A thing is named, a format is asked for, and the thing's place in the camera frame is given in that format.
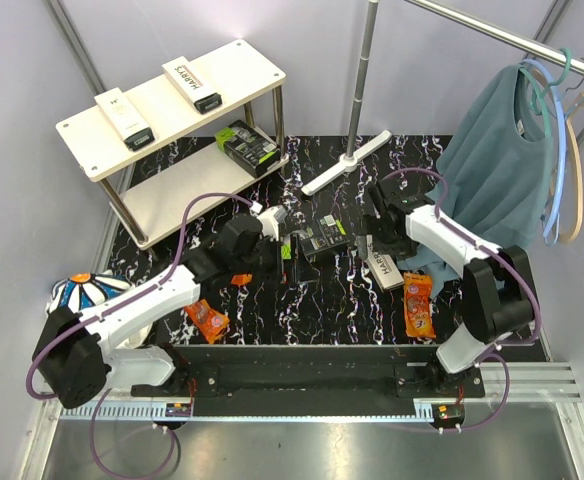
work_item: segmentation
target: wooden hanger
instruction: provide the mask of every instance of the wooden hanger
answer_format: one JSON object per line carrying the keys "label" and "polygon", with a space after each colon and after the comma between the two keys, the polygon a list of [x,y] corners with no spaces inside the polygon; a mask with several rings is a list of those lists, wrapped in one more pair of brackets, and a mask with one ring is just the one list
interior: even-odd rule
{"label": "wooden hanger", "polygon": [[[537,69],[531,70],[534,78],[543,85],[547,85],[545,77]],[[581,92],[572,102],[570,107],[574,106],[574,110],[566,117],[566,141],[567,154],[570,162],[570,171],[572,172],[572,185],[574,188],[574,224],[566,232],[559,231],[558,240],[560,243],[572,243],[581,231],[583,225],[583,171],[581,168],[581,153],[579,145],[576,141],[576,134],[572,126],[572,116],[581,108],[584,107],[584,93]],[[552,182],[550,184],[550,197],[554,196],[554,185],[556,184],[556,169],[552,172]],[[556,224],[554,226],[554,233],[556,234]]]}

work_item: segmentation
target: shelf leg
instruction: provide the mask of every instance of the shelf leg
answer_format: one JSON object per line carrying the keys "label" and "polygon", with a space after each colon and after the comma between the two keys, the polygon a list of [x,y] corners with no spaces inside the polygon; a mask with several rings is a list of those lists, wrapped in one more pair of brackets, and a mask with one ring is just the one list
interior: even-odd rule
{"label": "shelf leg", "polygon": [[245,123],[254,128],[254,113],[252,113],[252,102],[243,104],[243,110],[245,112]]}
{"label": "shelf leg", "polygon": [[159,257],[159,255],[156,253],[156,251],[154,251],[154,249],[152,247],[148,248],[146,250],[146,252],[148,252],[150,254],[153,262],[160,262],[161,261],[161,257]]}
{"label": "shelf leg", "polygon": [[136,223],[136,220],[134,219],[134,217],[132,216],[132,214],[130,213],[128,208],[123,203],[123,200],[121,200],[121,197],[119,197],[119,194],[117,193],[117,191],[112,187],[110,182],[108,182],[108,179],[104,178],[99,183],[101,184],[101,187],[103,187],[103,190],[105,190],[105,193],[107,194],[107,196],[110,198],[110,201],[112,202],[112,204],[111,204],[112,207],[120,215],[121,220],[126,224],[126,227],[132,233],[132,235],[136,238],[138,243],[146,243],[148,241],[147,235],[145,235],[145,233],[143,233],[143,230],[141,230],[141,227],[139,227],[139,224]]}
{"label": "shelf leg", "polygon": [[283,127],[283,89],[272,90],[274,102],[274,127],[276,128],[276,143],[281,149],[281,158],[285,157],[285,129]]}

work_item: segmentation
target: small box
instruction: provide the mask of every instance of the small box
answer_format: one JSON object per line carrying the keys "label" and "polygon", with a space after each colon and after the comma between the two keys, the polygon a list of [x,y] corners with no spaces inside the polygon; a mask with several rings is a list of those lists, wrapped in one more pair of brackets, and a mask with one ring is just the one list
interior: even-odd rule
{"label": "small box", "polygon": [[326,215],[303,228],[307,237],[301,240],[303,254],[311,263],[322,262],[334,258],[348,248],[348,236],[340,220],[332,215]]}
{"label": "small box", "polygon": [[367,259],[365,260],[374,279],[383,291],[394,290],[403,285],[403,275],[389,255],[376,253],[372,247],[372,235],[367,236]]}
{"label": "small box", "polygon": [[223,103],[212,84],[185,57],[164,64],[163,74],[199,113],[207,113]]}
{"label": "small box", "polygon": [[221,151],[254,178],[265,175],[281,158],[276,143],[242,120],[237,120],[214,137]]}
{"label": "small box", "polygon": [[94,97],[110,124],[133,152],[154,141],[152,129],[119,88]]}

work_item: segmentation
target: black box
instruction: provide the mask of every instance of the black box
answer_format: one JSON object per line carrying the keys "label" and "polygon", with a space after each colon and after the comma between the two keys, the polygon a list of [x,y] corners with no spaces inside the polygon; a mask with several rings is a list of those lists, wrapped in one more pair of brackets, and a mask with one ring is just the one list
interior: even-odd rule
{"label": "black box", "polygon": [[307,237],[301,240],[303,254],[311,262],[331,260],[335,254],[348,248],[348,236],[340,220],[326,215],[303,228]]}
{"label": "black box", "polygon": [[242,120],[224,128],[214,138],[221,151],[254,178],[265,175],[281,158],[281,150],[276,143]]}

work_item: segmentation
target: horizontal rod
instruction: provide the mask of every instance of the horizontal rod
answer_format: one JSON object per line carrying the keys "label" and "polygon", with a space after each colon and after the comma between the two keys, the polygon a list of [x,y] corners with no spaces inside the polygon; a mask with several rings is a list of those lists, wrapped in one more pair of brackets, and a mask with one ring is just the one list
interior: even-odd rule
{"label": "horizontal rod", "polygon": [[[455,8],[441,5],[429,0],[405,0],[408,3],[421,7],[430,12],[436,13],[444,18],[452,20],[456,23],[464,25],[472,30],[480,32],[488,37],[492,37],[500,42],[510,45],[524,52],[530,53],[538,58],[547,60],[555,65],[564,66],[567,59],[560,50],[548,47],[543,43],[535,40],[522,37],[516,33],[504,30],[501,27],[492,25],[480,18],[473,17],[467,13],[456,10]],[[570,70],[581,75],[584,74],[584,63],[576,58],[573,58],[570,63]]]}

